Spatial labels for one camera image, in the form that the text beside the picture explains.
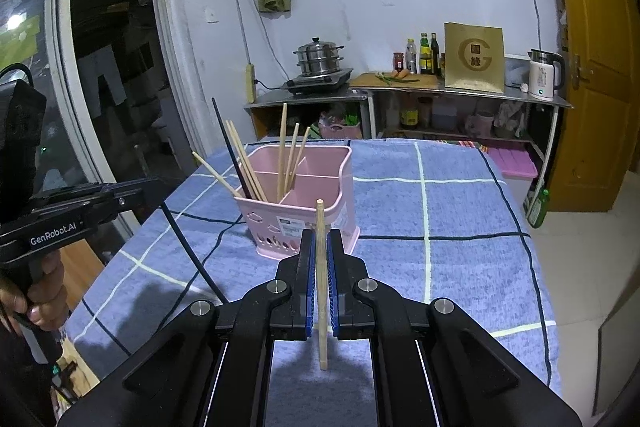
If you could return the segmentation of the person left hand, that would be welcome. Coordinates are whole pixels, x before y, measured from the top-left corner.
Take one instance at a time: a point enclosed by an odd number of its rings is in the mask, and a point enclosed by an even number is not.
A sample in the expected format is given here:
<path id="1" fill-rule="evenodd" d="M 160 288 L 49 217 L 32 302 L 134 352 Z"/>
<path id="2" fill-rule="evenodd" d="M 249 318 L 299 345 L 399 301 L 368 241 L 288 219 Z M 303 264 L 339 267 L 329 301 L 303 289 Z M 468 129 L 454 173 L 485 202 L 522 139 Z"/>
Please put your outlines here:
<path id="1" fill-rule="evenodd" d="M 1 324 L 9 333 L 21 336 L 13 313 L 26 314 L 44 331 L 59 329 L 68 319 L 64 265 L 59 251 L 42 258 L 43 278 L 24 295 L 11 282 L 1 280 Z"/>

